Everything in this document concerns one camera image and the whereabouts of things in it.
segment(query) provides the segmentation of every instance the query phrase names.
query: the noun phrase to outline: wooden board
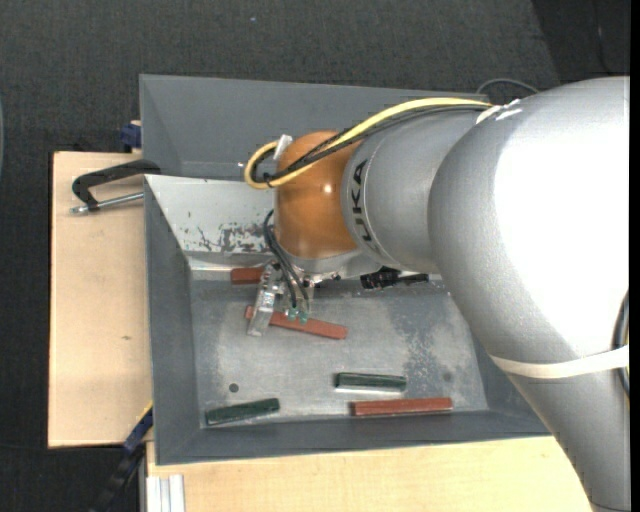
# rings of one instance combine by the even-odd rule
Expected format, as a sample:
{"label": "wooden board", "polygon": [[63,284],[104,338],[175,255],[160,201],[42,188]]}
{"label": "wooden board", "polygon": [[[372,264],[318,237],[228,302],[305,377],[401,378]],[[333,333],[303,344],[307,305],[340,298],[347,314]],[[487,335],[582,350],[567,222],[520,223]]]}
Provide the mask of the wooden board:
{"label": "wooden board", "polygon": [[[140,158],[53,156],[49,446],[121,443],[151,399],[142,201],[74,216],[75,177]],[[142,178],[92,189],[138,192]]]}
{"label": "wooden board", "polygon": [[589,512],[552,437],[156,466],[184,475],[187,512]]}

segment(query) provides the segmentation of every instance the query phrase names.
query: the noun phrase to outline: wooden block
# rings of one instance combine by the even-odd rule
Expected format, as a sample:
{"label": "wooden block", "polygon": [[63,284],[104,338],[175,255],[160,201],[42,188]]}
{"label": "wooden block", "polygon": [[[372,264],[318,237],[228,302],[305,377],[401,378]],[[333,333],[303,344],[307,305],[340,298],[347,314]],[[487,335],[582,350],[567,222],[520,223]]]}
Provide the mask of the wooden block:
{"label": "wooden block", "polygon": [[[244,317],[249,320],[253,316],[253,306],[247,306],[245,309]],[[323,338],[331,338],[334,340],[343,340],[347,337],[349,332],[346,327],[338,324],[331,324],[329,322],[323,322],[322,320],[316,320],[315,318],[309,318],[307,323],[302,325],[297,318],[292,322],[287,318],[287,315],[276,311],[271,315],[269,325],[275,327],[284,327],[285,329],[291,329],[293,331],[306,332],[308,334],[315,334],[316,336],[322,336]]]}
{"label": "wooden block", "polygon": [[231,284],[258,284],[263,271],[262,267],[231,269]]}
{"label": "wooden block", "polygon": [[396,416],[398,414],[426,414],[453,409],[449,397],[401,398],[399,400],[370,400],[352,402],[354,416]]}

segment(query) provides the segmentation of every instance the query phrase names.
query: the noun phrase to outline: white strap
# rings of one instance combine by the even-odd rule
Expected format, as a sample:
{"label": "white strap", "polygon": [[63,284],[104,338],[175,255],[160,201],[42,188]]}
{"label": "white strap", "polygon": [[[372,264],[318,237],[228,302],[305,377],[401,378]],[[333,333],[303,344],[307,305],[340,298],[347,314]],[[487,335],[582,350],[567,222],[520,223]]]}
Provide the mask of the white strap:
{"label": "white strap", "polygon": [[536,363],[520,363],[518,361],[510,361],[501,357],[491,356],[493,362],[498,368],[506,373],[513,373],[523,377],[531,377],[534,379],[566,379],[567,377],[575,377],[577,375],[585,375],[587,373],[601,372],[604,370],[613,370],[629,365],[629,345],[595,354],[593,356],[583,357],[575,361],[567,361],[564,363],[554,364],[536,364]]}

